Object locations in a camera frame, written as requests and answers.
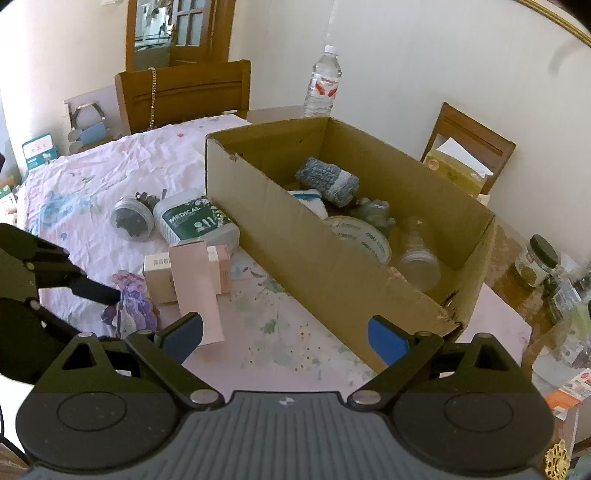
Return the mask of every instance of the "gray towel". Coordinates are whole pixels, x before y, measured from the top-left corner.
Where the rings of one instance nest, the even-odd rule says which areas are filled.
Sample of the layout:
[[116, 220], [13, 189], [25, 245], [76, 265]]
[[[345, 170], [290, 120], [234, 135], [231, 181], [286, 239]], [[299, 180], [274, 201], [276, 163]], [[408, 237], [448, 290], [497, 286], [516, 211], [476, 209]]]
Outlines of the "gray towel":
[[355, 175], [314, 157], [308, 158], [306, 165], [295, 173], [295, 177], [318, 190], [326, 200], [337, 207], [348, 205], [359, 190], [359, 179]]

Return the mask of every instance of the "wooden chair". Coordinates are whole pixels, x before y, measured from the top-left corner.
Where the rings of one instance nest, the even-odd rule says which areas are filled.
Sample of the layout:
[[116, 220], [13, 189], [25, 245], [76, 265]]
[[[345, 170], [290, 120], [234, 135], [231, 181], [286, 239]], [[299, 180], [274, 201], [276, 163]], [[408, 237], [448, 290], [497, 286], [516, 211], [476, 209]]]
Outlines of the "wooden chair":
[[[152, 71], [115, 77], [121, 121], [127, 134], [150, 127]], [[246, 117], [251, 88], [248, 60], [156, 69], [154, 127], [237, 110]]]
[[482, 188], [484, 194], [490, 192], [516, 146], [447, 102], [441, 107], [421, 161], [425, 161], [438, 134], [446, 138], [452, 137], [494, 173], [494, 176], [488, 177]]

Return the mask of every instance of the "black lid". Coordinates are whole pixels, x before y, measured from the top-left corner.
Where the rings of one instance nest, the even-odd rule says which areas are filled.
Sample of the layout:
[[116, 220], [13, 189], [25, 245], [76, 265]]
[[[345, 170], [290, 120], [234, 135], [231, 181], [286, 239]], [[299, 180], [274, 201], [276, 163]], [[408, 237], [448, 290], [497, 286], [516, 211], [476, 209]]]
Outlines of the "black lid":
[[558, 254], [556, 250], [548, 243], [541, 235], [534, 235], [531, 237], [530, 245], [532, 250], [538, 255], [539, 259], [542, 260], [550, 268], [554, 268], [558, 265]]

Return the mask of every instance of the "plastic water bottle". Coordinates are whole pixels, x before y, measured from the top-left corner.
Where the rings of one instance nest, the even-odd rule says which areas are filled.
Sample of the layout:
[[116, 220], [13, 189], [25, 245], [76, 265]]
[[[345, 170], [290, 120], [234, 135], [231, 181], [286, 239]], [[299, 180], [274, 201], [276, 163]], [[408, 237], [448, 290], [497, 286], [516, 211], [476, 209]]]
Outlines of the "plastic water bottle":
[[336, 57], [336, 48], [327, 45], [324, 55], [312, 70], [304, 102], [304, 116], [330, 115], [342, 74]]

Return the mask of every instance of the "gray ribbed panel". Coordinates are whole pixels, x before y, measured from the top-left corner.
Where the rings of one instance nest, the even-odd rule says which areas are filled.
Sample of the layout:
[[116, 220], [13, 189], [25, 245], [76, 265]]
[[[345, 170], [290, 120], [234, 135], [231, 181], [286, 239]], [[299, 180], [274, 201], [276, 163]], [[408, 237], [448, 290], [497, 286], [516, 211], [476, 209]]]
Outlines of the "gray ribbed panel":
[[[286, 399], [292, 399], [285, 405]], [[82, 480], [37, 468], [27, 480]], [[376, 414], [342, 406], [336, 394], [238, 392], [221, 410], [191, 414], [152, 458], [96, 480], [459, 479], [409, 455]], [[541, 479], [521, 472], [511, 480]]]

